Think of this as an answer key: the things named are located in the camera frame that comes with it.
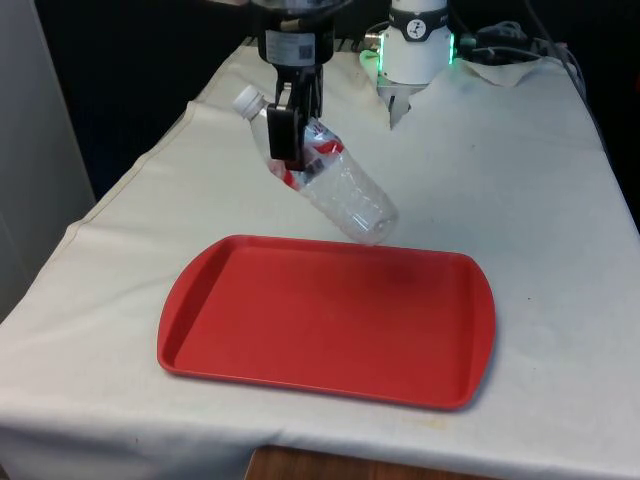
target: black cable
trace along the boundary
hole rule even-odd
[[[547,31],[546,27],[544,26],[544,24],[542,23],[538,15],[536,14],[536,11],[531,6],[531,3],[529,2],[529,0],[522,0],[522,2],[524,3],[524,6],[527,9],[527,12],[529,13],[531,20],[533,20],[533,23],[536,24],[536,27],[538,28],[538,30],[540,31],[544,39],[549,43],[549,46],[551,47],[553,54],[560,59],[560,61],[562,62],[562,66],[567,71],[567,74],[569,74],[569,78],[571,79],[573,86],[578,92],[578,95],[580,95],[580,98],[582,99],[582,102],[584,103],[584,106],[587,109],[587,113],[591,117],[591,121],[593,122],[593,125],[596,128],[596,132],[598,133],[598,137],[600,138],[600,143],[602,144],[602,149],[604,150],[604,154],[607,156],[607,160],[609,161],[609,166],[611,167],[612,170],[615,171],[615,169],[613,168],[613,163],[611,162],[611,156],[609,155],[609,149],[607,148],[607,144],[604,141],[604,134],[602,133],[602,129],[598,124],[598,120],[596,120],[596,116],[593,113],[593,110],[591,110],[591,107],[589,106],[589,102],[587,101],[586,94],[583,93],[582,88],[580,88],[580,85],[578,84],[578,80],[576,76],[574,75],[571,68],[569,68],[569,63],[567,62],[567,59],[564,53],[560,51],[560,49],[558,48],[558,45],[556,45],[556,42],[554,42],[553,39],[551,38],[551,35],[549,35],[549,32]]]

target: white bottle cap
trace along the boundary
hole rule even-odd
[[[253,118],[262,108],[264,96],[253,85],[245,88],[233,102],[233,109],[242,118]]]

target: table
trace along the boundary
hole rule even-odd
[[[265,172],[231,110],[275,72],[240,49],[79,224],[0,327],[0,463],[15,479],[242,478],[279,445],[497,478],[640,478],[640,241],[568,77],[501,88],[462,64],[393,132],[355,55],[326,123],[389,193],[389,244],[464,252],[498,337],[455,413],[174,378],[155,336],[171,285],[232,234],[345,241]]]
[[[305,452],[290,448],[256,450],[245,480],[491,480],[392,463]]]

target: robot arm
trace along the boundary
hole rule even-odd
[[[213,1],[254,5],[260,57],[278,72],[275,103],[268,108],[271,157],[284,161],[289,170],[304,170],[304,130],[311,117],[322,115],[322,66],[333,56],[333,17],[353,0]],[[392,125],[408,111],[409,95],[429,84],[452,59],[447,3],[391,0],[378,90],[389,97]]]
[[[322,115],[322,66],[333,56],[333,17],[352,1],[251,0],[260,25],[260,57],[278,72],[275,103],[268,108],[271,157],[289,170],[304,170],[304,130],[311,117]]]

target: barcode label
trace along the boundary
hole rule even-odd
[[[316,37],[313,33],[284,33],[267,30],[267,60],[274,65],[310,67],[316,63]]]

